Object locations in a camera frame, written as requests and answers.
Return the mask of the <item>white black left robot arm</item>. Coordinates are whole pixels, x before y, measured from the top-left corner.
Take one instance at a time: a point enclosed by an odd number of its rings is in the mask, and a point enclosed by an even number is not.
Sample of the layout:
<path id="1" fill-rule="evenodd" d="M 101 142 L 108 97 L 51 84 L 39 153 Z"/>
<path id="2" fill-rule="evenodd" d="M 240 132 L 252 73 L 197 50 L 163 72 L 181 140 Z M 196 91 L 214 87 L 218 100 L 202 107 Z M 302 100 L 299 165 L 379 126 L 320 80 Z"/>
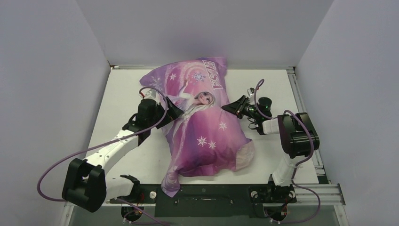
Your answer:
<path id="1" fill-rule="evenodd" d="M 108 200 L 141 198 L 140 181 L 131 175 L 107 179 L 107 173 L 128 152 L 139 147 L 151 134 L 176 120 L 184 112 L 165 98 L 166 107 L 154 98 L 144 98 L 115 138 L 85 159 L 75 158 L 68 166 L 62 198 L 89 212 L 97 211 Z"/>

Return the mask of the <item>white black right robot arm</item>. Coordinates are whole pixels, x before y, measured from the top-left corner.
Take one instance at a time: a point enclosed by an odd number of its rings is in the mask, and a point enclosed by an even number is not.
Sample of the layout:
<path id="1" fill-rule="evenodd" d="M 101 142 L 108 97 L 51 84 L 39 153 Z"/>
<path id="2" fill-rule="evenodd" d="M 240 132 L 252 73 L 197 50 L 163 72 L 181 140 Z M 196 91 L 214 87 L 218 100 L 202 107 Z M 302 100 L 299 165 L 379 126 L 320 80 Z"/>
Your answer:
<path id="1" fill-rule="evenodd" d="M 284 194 L 292 194 L 296 173 L 319 148 L 319 136 L 306 112 L 293 113 L 285 110 L 273 116 L 272 100 L 261 97 L 253 104 L 248 96 L 222 106 L 222 109 L 242 119 L 252 119 L 259 135 L 278 134 L 284 152 L 278 167 L 271 174 L 266 188 L 267 198 L 279 201 Z"/>

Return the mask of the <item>purple pink printed pillowcase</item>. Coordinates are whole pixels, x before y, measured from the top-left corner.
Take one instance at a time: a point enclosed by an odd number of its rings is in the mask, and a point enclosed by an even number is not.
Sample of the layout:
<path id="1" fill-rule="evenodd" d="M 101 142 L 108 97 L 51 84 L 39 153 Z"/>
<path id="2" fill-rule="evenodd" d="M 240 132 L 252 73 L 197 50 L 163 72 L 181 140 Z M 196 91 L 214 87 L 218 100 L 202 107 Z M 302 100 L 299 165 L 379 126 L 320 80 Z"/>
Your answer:
<path id="1" fill-rule="evenodd" d="M 179 177 L 214 176 L 221 170 L 238 171 L 251 164 L 255 146 L 238 118 L 223 110 L 229 104 L 224 57 L 202 57 L 153 69 L 140 84 L 161 91 L 184 113 L 162 127 L 171 162 L 161 182 L 174 197 Z"/>

